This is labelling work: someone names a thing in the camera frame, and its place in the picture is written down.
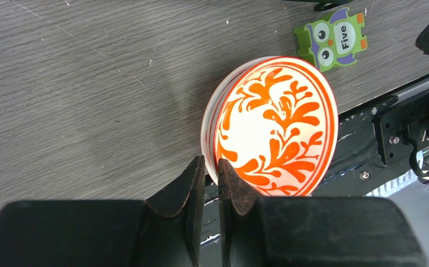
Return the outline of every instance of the owl sticker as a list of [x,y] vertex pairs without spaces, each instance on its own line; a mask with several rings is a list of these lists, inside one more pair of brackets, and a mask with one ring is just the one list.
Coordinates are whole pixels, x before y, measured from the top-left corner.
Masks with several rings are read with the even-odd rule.
[[355,64],[355,53],[368,47],[367,37],[362,35],[365,18],[363,13],[350,17],[348,10],[341,8],[319,21],[295,28],[298,56],[322,72]]

